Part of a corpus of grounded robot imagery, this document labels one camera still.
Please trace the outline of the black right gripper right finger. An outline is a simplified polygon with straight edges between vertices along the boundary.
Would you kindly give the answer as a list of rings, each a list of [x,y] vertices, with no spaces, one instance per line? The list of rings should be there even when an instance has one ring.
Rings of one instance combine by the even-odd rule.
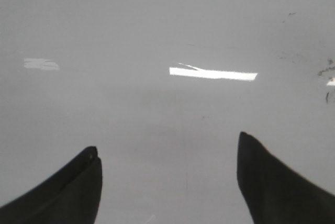
[[[334,195],[241,132],[237,181],[254,223],[334,223]]]

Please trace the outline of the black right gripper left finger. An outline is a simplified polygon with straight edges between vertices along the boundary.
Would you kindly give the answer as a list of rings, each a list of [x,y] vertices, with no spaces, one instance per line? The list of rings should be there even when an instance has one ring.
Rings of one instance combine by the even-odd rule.
[[[94,223],[102,161],[90,146],[44,182],[1,207],[1,223]]]

